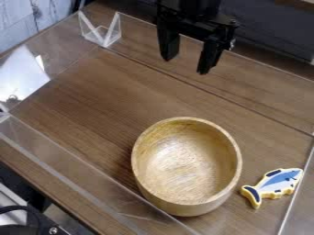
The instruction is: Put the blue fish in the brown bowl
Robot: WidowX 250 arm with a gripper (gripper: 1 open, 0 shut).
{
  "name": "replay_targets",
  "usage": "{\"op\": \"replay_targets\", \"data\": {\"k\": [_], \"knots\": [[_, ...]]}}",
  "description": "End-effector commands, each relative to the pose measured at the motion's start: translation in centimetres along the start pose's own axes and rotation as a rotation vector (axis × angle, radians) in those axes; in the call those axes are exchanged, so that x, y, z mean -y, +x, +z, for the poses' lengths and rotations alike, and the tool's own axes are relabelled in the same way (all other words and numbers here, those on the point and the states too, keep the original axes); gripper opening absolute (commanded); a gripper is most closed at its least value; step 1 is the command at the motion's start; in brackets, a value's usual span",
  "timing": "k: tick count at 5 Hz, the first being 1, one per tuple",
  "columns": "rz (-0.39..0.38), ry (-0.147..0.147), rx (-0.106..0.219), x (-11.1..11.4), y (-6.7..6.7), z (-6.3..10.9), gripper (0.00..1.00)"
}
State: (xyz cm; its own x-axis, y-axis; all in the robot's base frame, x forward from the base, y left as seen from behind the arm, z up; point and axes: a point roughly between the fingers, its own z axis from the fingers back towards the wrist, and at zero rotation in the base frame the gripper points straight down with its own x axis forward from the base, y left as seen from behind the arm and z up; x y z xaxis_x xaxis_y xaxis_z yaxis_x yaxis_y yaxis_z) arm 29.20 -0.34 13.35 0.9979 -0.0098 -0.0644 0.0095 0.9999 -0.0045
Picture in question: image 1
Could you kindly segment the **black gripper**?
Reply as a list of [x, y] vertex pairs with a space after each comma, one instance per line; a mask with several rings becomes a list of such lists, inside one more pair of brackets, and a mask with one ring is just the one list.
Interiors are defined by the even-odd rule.
[[220, 12], [221, 0], [156, 0], [156, 35], [164, 61], [179, 53], [180, 34], [204, 41], [197, 63], [199, 74], [216, 66], [223, 49], [235, 43], [237, 20]]

